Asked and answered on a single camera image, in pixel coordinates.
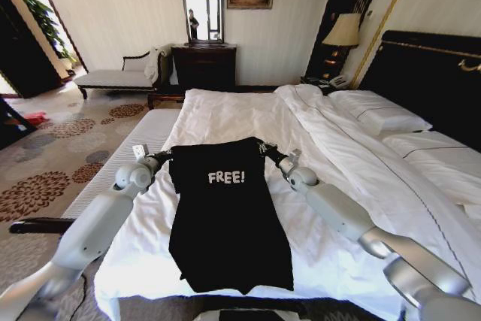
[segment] lampshade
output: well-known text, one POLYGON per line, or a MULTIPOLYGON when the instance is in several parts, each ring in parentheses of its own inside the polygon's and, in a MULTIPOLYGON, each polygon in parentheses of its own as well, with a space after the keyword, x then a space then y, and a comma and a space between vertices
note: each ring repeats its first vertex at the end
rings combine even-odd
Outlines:
POLYGON ((359 20, 361 14, 339 14, 334 27, 325 37, 323 44, 350 47, 359 44, 359 20))

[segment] bedspread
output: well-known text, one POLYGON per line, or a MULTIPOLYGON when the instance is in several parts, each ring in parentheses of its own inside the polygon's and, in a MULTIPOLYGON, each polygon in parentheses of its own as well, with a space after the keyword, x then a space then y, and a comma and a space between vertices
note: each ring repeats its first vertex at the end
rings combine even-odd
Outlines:
MULTIPOLYGON (((301 165, 364 206, 379 227, 414 238, 465 274, 473 284, 466 296, 481 297, 481 233, 439 189, 336 110, 316 87, 282 86, 271 94, 192 89, 164 149, 249 136, 278 144, 283 153, 302 150, 301 165)), ((257 286, 247 296, 348 299, 384 319, 397 319, 403 301, 384 278, 389 259, 368 255, 330 229, 269 159, 265 179, 289 239, 294 291, 257 286)), ((135 199, 95 276, 98 306, 111 319, 119 319, 117 298, 199 295, 180 279, 168 251, 177 204, 166 164, 135 199)), ((208 294, 241 295, 233 289, 208 294)))

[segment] headboard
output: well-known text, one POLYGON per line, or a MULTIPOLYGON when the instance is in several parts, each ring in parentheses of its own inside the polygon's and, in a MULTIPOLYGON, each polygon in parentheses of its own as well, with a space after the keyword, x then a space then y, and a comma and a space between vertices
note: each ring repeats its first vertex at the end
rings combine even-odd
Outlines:
POLYGON ((359 89, 481 151, 481 38, 388 30, 359 89))

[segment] wooden dresser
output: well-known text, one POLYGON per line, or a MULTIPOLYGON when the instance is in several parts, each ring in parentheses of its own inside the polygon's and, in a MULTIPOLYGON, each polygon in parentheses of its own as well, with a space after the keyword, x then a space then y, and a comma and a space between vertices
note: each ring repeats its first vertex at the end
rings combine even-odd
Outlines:
POLYGON ((180 88, 234 89, 236 50, 232 44, 174 45, 172 55, 180 88))

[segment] potted plant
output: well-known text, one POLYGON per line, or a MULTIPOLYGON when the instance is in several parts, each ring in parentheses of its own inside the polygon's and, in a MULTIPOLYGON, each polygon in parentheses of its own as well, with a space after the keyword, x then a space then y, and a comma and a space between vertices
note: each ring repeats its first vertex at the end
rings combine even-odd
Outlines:
POLYGON ((75 64, 77 60, 68 52, 67 48, 65 48, 65 42, 59 37, 59 31, 56 28, 58 24, 50 18, 50 13, 53 13, 53 10, 38 0, 23 1, 29 7, 30 13, 32 13, 40 29, 47 37, 56 55, 62 60, 67 69, 71 68, 72 64, 75 64))

